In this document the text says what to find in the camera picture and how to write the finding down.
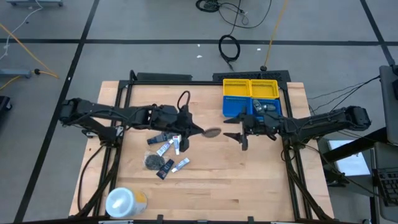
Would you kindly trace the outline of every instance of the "metal stand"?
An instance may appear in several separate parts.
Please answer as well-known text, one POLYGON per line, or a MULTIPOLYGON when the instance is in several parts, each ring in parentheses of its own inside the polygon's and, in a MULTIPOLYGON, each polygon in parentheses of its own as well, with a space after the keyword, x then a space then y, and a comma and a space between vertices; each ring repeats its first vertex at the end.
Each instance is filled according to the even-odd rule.
MULTIPOLYGON (((11 3, 16 6, 19 3, 36 3, 35 0, 6 0, 6 2, 11 3)), ((63 6, 63 0, 38 0, 39 3, 57 3, 60 7, 63 6)))

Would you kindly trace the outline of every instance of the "wooden table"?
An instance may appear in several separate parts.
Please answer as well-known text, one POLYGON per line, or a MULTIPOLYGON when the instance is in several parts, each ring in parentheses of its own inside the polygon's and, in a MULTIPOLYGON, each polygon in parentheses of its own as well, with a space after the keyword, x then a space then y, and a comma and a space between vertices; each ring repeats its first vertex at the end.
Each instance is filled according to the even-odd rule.
MULTIPOLYGON (((118 82, 103 82, 98 103, 114 105, 118 82)), ((176 105, 184 90, 190 90, 190 111, 193 121, 203 129, 220 127, 223 132, 240 132, 239 124, 224 124, 222 114, 222 86, 184 85, 134 85, 131 106, 176 105)), ((295 118, 309 116, 303 83, 288 83, 290 104, 295 118)), ((281 92, 283 113, 285 102, 281 92)), ((103 124, 110 121, 99 119, 103 124)), ((249 136, 249 149, 241 150, 235 140, 219 135, 206 139, 201 135, 190 137, 190 148, 175 155, 173 149, 165 157, 179 162, 185 157, 191 162, 176 173, 169 173, 165 180, 143 165, 146 152, 156 152, 163 143, 148 146, 146 139, 157 131, 130 129, 124 137, 116 187, 143 191, 148 206, 143 214, 133 219, 157 218, 165 220, 236 220, 244 221, 253 216, 255 221, 293 221, 292 202, 285 162, 280 158, 282 141, 272 141, 266 136, 249 136)), ((309 142, 317 147, 316 142, 309 142)), ((82 167, 99 147, 97 138, 89 139, 82 167)), ((84 205, 98 186, 104 150, 88 166, 83 178, 82 200, 84 205)), ((317 152, 301 150, 307 189, 326 214, 333 217, 322 163, 317 152)), ((297 189, 301 217, 305 217, 302 196, 297 189)), ((104 213, 103 194, 101 213, 104 213)), ((77 186, 70 214, 77 213, 77 186)))

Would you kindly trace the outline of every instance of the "toothpaste tube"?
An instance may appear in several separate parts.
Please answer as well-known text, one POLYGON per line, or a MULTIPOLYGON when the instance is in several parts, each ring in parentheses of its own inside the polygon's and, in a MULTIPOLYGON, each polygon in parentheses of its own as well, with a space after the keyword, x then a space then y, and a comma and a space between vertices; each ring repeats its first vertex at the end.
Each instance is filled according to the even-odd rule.
POLYGON ((156 153, 160 156, 163 156, 163 154, 169 149, 169 147, 173 144, 173 139, 170 139, 167 143, 165 143, 156 153))
POLYGON ((173 142, 174 142, 175 154, 179 155, 180 154, 180 137, 173 136, 173 142))
POLYGON ((179 171, 181 168, 183 168, 185 165, 187 165, 189 163, 189 159, 185 158, 184 160, 182 160, 181 162, 179 162, 173 169, 172 172, 176 172, 179 171))
POLYGON ((164 164, 160 170, 158 171, 158 173, 156 173, 156 175, 158 177, 160 177, 162 180, 164 180, 166 178, 167 173, 169 172, 170 168, 172 167, 174 161, 169 159, 169 161, 166 162, 166 164, 164 164))
POLYGON ((165 133, 162 132, 162 134, 157 135, 153 138, 150 138, 147 140, 148 144, 154 144, 154 143, 158 143, 158 142, 165 142, 168 139, 171 139, 175 134, 174 133, 165 133))

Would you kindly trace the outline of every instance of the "yellow bin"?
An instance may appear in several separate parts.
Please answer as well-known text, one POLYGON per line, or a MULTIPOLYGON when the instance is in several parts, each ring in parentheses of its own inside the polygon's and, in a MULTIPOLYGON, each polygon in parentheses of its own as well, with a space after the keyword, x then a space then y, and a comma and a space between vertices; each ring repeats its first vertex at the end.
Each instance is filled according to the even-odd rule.
POLYGON ((224 96, 250 96, 250 80, 225 78, 223 94, 224 96))
POLYGON ((279 98, 278 82, 276 80, 251 80, 250 89, 252 98, 279 98))

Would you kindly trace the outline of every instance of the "black floor line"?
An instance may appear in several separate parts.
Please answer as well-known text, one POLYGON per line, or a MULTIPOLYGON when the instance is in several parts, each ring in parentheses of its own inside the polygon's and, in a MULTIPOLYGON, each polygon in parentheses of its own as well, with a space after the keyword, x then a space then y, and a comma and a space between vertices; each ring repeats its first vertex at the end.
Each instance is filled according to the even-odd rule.
MULTIPOLYGON (((79 44, 80 39, 20 39, 25 44, 79 44)), ((238 40, 242 45, 268 45, 270 40, 238 40)), ((122 40, 122 39, 86 39, 84 44, 218 44, 218 40, 192 39, 192 40, 122 40)), ((225 40, 223 44, 234 44, 225 40)), ((340 41, 340 40, 274 40, 273 45, 303 45, 303 46, 375 46, 381 45, 379 41, 340 41)), ((397 46, 398 41, 384 42, 387 46, 397 46)))
MULTIPOLYGON (((19 39, 23 44, 79 44, 80 39, 19 39)), ((6 43, 6 38, 0 38, 0 43, 6 43)))
POLYGON ((65 83, 63 84, 62 91, 61 91, 60 97, 58 99, 57 106, 55 107, 55 111, 51 118, 49 128, 47 130, 47 133, 45 134, 45 137, 43 140, 43 145, 40 149, 40 152, 37 157, 32 174, 30 175, 30 179, 29 179, 29 182, 25 189, 24 196, 22 197, 21 203, 19 204, 19 208, 18 208, 17 214, 15 216, 14 223, 20 223, 24 220, 26 210, 29 206, 30 199, 32 198, 32 194, 34 192, 34 189, 35 189, 35 186, 37 183, 37 179, 39 178, 39 174, 40 174, 40 171, 42 170, 43 163, 44 163, 45 157, 47 155, 47 151, 49 150, 49 146, 50 146, 51 139, 52 139, 52 136, 55 131, 55 127, 57 126, 57 123, 58 123, 58 118, 59 118, 62 102, 64 101, 64 99, 67 96, 70 83, 71 83, 73 75, 75 73, 76 66, 79 62, 81 51, 83 50, 84 42, 87 38, 88 31, 90 30, 91 23, 93 22, 93 18, 94 18, 96 9, 98 7, 99 1, 100 0, 94 0, 93 6, 91 7, 90 14, 87 18, 85 28, 83 30, 83 33, 80 38, 80 42, 79 42, 78 47, 75 52, 75 56, 70 65, 68 75, 65 79, 65 83))
POLYGON ((376 35, 377 40, 380 43, 381 49, 383 50, 384 56, 386 57, 388 64, 389 65, 395 65, 395 61, 394 61, 394 59, 391 56, 391 53, 390 53, 390 51, 389 51, 389 49, 388 49, 388 47, 386 45, 386 42, 383 39, 383 36, 381 35, 381 32, 380 32, 380 30, 379 30, 379 28, 378 28, 378 26, 376 24, 376 21, 373 18, 372 12, 369 9, 368 4, 366 3, 365 0, 361 0, 361 4, 362 4, 363 9, 365 10, 366 16, 369 19, 369 22, 370 22, 370 24, 372 26, 373 32, 376 35))

